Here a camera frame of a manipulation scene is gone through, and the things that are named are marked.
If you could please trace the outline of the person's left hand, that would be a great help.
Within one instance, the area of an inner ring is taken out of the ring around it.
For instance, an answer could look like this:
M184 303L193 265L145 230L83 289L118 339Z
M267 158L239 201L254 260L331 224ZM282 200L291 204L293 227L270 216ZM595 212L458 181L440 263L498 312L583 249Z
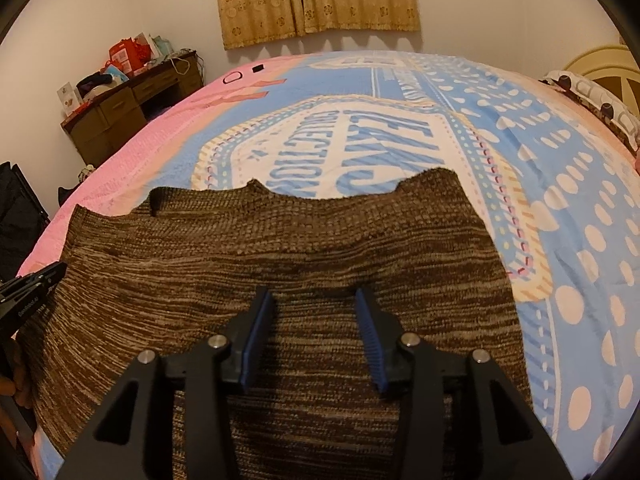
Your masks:
M12 396L22 408L32 408L32 383L21 349L13 338L1 343L1 394Z

